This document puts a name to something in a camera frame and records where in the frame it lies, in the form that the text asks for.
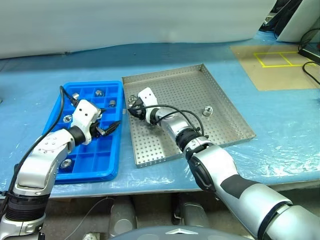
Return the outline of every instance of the stainless steel tray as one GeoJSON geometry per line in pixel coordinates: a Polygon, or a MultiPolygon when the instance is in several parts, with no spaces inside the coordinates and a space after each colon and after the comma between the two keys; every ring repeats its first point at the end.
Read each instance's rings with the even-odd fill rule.
{"type": "MultiPolygon", "coordinates": [[[[202,120],[204,132],[221,147],[248,141],[256,136],[204,64],[152,72],[122,78],[127,108],[130,95],[137,95],[150,87],[159,104],[169,104],[189,110],[202,120]],[[212,106],[213,114],[202,115],[205,106],[212,106]]],[[[198,127],[197,120],[190,116],[198,127]]],[[[158,126],[152,126],[129,114],[130,132],[135,164],[145,167],[180,158],[181,151],[158,126]]]]}

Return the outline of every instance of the robotic arm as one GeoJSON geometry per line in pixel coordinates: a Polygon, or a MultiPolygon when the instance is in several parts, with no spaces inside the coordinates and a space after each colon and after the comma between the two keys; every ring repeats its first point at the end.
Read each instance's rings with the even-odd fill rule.
{"type": "Polygon", "coordinates": [[[0,222],[0,240],[44,240],[40,233],[46,217],[45,210],[58,169],[67,155],[78,145],[88,145],[92,137],[113,132],[120,122],[108,130],[98,127],[102,110],[80,100],[72,115],[69,129],[49,133],[33,149],[17,175],[12,192],[7,192],[6,213],[0,222]]]}
{"type": "Polygon", "coordinates": [[[242,178],[227,151],[200,135],[184,118],[157,107],[149,87],[138,97],[129,112],[169,134],[183,152],[198,186],[221,199],[255,239],[320,239],[317,216],[266,185],[242,178]]]}

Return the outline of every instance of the white wall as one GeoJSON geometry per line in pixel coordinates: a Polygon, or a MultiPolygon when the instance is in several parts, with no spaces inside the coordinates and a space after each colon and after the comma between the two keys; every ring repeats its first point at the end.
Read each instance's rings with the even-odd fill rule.
{"type": "Polygon", "coordinates": [[[1,0],[0,58],[252,38],[276,0],[1,0]]]}

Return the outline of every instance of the blue plastic tray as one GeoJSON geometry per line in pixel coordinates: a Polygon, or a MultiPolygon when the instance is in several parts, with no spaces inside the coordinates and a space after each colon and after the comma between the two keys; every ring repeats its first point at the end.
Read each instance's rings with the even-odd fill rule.
{"type": "MultiPolygon", "coordinates": [[[[122,119],[123,108],[123,85],[120,81],[98,82],[72,82],[64,85],[65,90],[72,95],[79,94],[79,100],[86,99],[99,108],[105,108],[100,121],[100,127],[106,129],[114,121],[122,119]],[[95,96],[96,90],[104,92],[104,96],[95,96]],[[109,101],[115,100],[116,106],[109,107],[109,101]]],[[[60,108],[60,96],[58,97],[50,117],[45,125],[45,132],[55,121],[60,108]]],[[[69,99],[64,97],[63,114],[59,123],[52,130],[69,128],[70,123],[64,123],[65,115],[72,115],[75,108],[69,99]]],[[[121,126],[108,136],[93,138],[88,145],[77,146],[67,158],[72,160],[68,168],[59,168],[56,184],[84,183],[108,181],[116,177],[119,164],[119,148],[121,139],[121,126]]]]}

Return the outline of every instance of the table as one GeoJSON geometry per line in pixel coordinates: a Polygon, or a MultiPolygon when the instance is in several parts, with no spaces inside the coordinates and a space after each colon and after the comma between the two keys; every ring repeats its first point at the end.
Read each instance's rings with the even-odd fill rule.
{"type": "MultiPolygon", "coordinates": [[[[258,32],[233,43],[129,44],[63,55],[0,60],[0,190],[14,165],[43,131],[67,82],[115,81],[123,76],[204,63],[257,137],[226,150],[245,178],[268,185],[315,181],[320,176],[319,89],[258,91],[231,45],[272,45],[258,32]]],[[[199,190],[185,159],[144,168],[134,163],[127,113],[123,115],[119,170],[112,181],[55,185],[51,197],[199,190]]]]}

